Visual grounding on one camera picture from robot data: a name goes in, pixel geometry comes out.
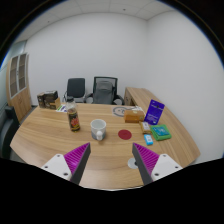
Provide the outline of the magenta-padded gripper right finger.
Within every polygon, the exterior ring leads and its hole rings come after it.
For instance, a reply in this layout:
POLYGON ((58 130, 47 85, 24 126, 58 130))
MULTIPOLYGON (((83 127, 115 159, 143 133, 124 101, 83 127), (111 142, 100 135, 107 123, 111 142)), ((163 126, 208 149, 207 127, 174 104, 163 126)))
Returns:
POLYGON ((133 144, 132 153, 144 185, 182 169, 168 154, 157 154, 137 143, 133 144))

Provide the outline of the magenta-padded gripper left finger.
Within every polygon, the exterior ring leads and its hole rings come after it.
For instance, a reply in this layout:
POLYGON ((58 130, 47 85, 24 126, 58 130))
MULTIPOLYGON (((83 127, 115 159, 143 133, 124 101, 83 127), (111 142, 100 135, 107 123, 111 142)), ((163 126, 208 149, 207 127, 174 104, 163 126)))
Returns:
POLYGON ((42 166, 42 169, 78 185, 90 153, 90 144, 86 143, 65 155, 56 154, 42 166))

